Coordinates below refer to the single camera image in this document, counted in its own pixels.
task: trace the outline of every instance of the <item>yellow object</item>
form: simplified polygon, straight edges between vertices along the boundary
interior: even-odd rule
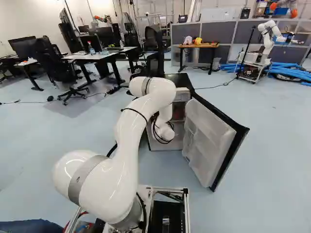
[[[199,38],[199,37],[198,37],[198,38],[195,39],[195,42],[194,42],[194,43],[195,43],[196,45],[200,45],[201,42],[202,42],[202,38]]]

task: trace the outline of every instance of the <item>open fridge door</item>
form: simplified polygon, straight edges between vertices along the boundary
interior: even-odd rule
[[[182,150],[200,183],[215,192],[249,128],[192,93],[185,108]]]

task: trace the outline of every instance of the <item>blue jeans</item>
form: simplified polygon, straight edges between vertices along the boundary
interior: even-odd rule
[[[0,232],[8,233],[62,233],[63,228],[43,219],[0,222]]]

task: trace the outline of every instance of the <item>box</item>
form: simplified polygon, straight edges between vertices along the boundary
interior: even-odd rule
[[[240,53],[239,62],[241,62],[243,60],[244,54],[245,54],[245,52]],[[257,57],[258,57],[257,52],[247,52],[244,62],[255,63],[257,60]]]

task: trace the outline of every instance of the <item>white robotic arm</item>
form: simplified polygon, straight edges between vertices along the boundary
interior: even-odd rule
[[[285,42],[286,38],[282,36],[282,33],[280,32],[279,28],[277,27],[276,23],[273,20],[269,20],[268,22],[261,23],[258,25],[258,30],[260,31],[262,37],[263,37],[263,44],[265,46],[265,49],[262,53],[262,59],[266,59],[268,55],[270,54],[270,51],[272,50],[274,46],[274,41],[271,40],[269,35],[269,30],[271,29],[273,36],[276,36],[277,42]]]
[[[157,133],[165,140],[174,138],[167,124],[176,95],[174,83],[163,78],[136,77],[129,88],[139,98],[121,113],[115,127],[118,148],[113,158],[73,151],[63,156],[53,170],[54,185],[62,195],[119,230],[137,226],[140,217],[136,198],[138,146],[154,113],[159,111]]]

